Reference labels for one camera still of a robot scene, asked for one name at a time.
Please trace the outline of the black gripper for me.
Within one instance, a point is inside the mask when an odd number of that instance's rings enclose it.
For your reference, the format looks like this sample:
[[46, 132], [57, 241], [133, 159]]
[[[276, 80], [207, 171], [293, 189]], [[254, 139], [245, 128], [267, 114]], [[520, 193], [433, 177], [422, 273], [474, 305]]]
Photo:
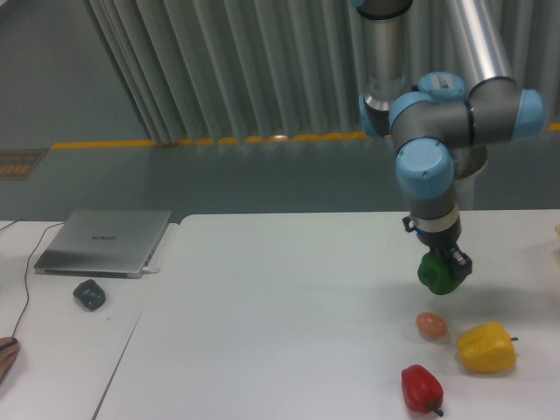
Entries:
[[450, 223], [443, 219], [415, 219], [410, 214], [402, 219], [402, 224], [423, 245], [437, 250], [453, 284], [463, 283], [472, 274], [472, 259], [457, 245], [461, 233], [459, 217], [455, 217], [453, 223]]

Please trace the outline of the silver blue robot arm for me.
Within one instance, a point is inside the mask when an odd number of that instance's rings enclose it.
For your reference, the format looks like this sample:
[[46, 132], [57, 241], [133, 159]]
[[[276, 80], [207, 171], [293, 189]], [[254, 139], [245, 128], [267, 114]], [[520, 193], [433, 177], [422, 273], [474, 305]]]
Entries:
[[417, 270], [432, 293], [455, 291], [472, 273], [461, 234], [455, 184], [478, 172], [487, 146], [530, 137], [545, 123], [541, 95], [515, 81], [490, 7], [445, 8], [462, 74], [432, 72], [404, 89], [408, 1], [355, 1], [365, 25], [369, 81], [359, 99], [363, 128], [390, 136], [395, 175], [409, 214], [402, 223], [428, 248]]

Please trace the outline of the person's hand on mouse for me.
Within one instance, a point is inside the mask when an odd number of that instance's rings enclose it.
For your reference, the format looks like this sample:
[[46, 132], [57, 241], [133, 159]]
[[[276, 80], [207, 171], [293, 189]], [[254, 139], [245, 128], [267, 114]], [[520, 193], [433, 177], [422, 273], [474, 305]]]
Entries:
[[0, 382], [8, 374], [11, 366], [18, 357], [20, 345], [14, 337], [1, 338], [0, 346]]

